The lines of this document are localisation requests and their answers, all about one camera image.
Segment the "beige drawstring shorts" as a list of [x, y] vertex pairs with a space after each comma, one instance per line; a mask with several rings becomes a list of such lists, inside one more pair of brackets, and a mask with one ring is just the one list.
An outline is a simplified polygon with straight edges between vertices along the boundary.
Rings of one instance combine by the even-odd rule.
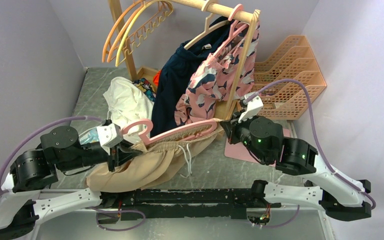
[[85, 178], [92, 191], [122, 193], [154, 187], [171, 180], [187, 165], [192, 170], [192, 158], [207, 148], [223, 131], [221, 119], [212, 118], [187, 124], [164, 133], [154, 142], [140, 141], [133, 150], [140, 151], [121, 166], [110, 171], [102, 163]]

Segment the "pink notched hanger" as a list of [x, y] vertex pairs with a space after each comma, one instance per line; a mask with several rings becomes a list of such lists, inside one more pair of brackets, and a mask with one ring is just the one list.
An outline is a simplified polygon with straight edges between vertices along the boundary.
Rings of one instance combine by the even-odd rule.
[[157, 141], [160, 141], [164, 138], [174, 136], [175, 134], [179, 134], [179, 133], [182, 133], [182, 132], [185, 132], [188, 130], [193, 130], [193, 129], [198, 128], [198, 127], [209, 126], [209, 128], [206, 128], [204, 130], [198, 130], [195, 133], [187, 133], [186, 137], [182, 138], [181, 140], [190, 141], [190, 140], [197, 139], [199, 137], [206, 136], [206, 135], [214, 132], [217, 129], [218, 122], [215, 121], [214, 119], [208, 119], [208, 120], [203, 120], [203, 121], [199, 121], [199, 122], [193, 122], [193, 123], [186, 124], [186, 125], [183, 125], [183, 126], [180, 126], [177, 128], [173, 128], [169, 131], [165, 131], [159, 135], [156, 135], [154, 137], [149, 138], [147, 135], [153, 129], [153, 126], [154, 126], [153, 122], [150, 119], [139, 119], [137, 121], [134, 121], [134, 122], [124, 126], [123, 128], [120, 129], [119, 132], [122, 135], [126, 135], [126, 134], [128, 134], [129, 130], [132, 127], [139, 126], [139, 125], [145, 125], [145, 129], [138, 133], [139, 138], [142, 140], [142, 142], [145, 145], [150, 145], [150, 144], [156, 143]]

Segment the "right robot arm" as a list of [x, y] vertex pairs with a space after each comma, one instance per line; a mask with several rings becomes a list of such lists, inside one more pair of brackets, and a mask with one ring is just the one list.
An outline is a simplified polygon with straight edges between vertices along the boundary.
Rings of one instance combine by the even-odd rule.
[[317, 149], [299, 138], [285, 137], [280, 124], [254, 116], [239, 121], [238, 116], [220, 122], [230, 144], [243, 145], [261, 165], [274, 165], [283, 174], [309, 180], [314, 186], [288, 186], [255, 180], [250, 202], [255, 207], [269, 204], [293, 204], [325, 211], [335, 220], [351, 222], [372, 216], [366, 196], [368, 180], [339, 178], [340, 171], [329, 169]]

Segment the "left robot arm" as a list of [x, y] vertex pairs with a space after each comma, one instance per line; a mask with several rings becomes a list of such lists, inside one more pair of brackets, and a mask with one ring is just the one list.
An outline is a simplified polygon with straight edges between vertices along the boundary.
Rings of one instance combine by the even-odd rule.
[[102, 126], [103, 138], [81, 144], [77, 130], [59, 126], [40, 137], [36, 149], [25, 151], [11, 164], [0, 193], [0, 240], [13, 240], [29, 234], [37, 225], [84, 208], [114, 207], [119, 194], [105, 188], [85, 188], [55, 198], [39, 199], [41, 191], [58, 181], [57, 172], [82, 173], [103, 164], [114, 172], [141, 151], [124, 140], [115, 124]]

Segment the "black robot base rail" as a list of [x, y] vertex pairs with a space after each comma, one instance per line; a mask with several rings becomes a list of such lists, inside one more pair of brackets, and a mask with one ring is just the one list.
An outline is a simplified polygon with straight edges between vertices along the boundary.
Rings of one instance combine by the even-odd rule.
[[101, 208], [135, 210], [147, 219], [217, 218], [247, 219], [248, 210], [280, 208], [264, 197], [265, 180], [255, 180], [251, 188], [137, 189], [127, 192], [102, 192]]

